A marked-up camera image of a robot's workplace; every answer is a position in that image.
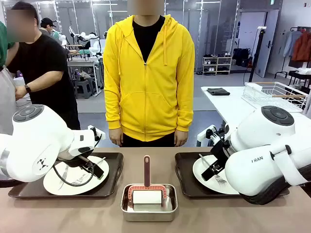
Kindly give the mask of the yellow-hoodie person's right hand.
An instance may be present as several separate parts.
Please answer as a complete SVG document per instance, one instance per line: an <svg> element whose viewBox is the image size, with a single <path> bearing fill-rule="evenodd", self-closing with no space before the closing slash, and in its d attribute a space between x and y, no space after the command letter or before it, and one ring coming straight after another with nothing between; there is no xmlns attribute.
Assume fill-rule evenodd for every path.
<svg viewBox="0 0 311 233"><path fill-rule="evenodd" d="M109 138L111 142L119 147L123 144L123 131L121 128L109 129Z"/></svg>

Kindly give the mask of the yellow-hoodie person's left hand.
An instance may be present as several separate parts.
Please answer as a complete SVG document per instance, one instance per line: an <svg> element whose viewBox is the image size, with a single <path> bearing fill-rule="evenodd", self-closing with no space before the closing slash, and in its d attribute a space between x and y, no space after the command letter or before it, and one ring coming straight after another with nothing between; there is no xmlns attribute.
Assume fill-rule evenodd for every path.
<svg viewBox="0 0 311 233"><path fill-rule="evenodd" d="M175 130L174 133L174 146L181 147L183 146L188 139L188 132Z"/></svg>

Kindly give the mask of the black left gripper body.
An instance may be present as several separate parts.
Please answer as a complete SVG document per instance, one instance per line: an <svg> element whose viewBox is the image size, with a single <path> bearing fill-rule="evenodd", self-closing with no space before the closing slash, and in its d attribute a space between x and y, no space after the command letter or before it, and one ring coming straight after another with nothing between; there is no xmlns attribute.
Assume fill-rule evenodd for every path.
<svg viewBox="0 0 311 233"><path fill-rule="evenodd" d="M71 160L68 160L69 167L79 167L84 171L94 171L94 163L88 158L78 155Z"/></svg>

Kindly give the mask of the black-shirt man's left hand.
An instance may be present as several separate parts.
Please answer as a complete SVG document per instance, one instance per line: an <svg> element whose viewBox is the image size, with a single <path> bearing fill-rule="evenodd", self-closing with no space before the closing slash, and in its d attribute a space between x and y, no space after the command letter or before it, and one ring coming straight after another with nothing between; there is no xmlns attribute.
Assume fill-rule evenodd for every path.
<svg viewBox="0 0 311 233"><path fill-rule="evenodd" d="M26 90L25 86L17 85L15 87L15 98L16 98L16 100L23 98L26 94L27 94L27 90Z"/></svg>

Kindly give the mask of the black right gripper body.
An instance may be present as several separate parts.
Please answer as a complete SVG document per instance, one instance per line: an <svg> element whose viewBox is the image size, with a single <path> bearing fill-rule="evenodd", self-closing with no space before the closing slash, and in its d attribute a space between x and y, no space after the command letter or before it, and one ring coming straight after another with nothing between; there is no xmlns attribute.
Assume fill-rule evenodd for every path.
<svg viewBox="0 0 311 233"><path fill-rule="evenodd" d="M226 149L228 149L227 143L223 143L222 141L214 143L214 146L210 151L216 158L216 161L212 164L213 167L225 167L230 156L228 153L225 153Z"/></svg>

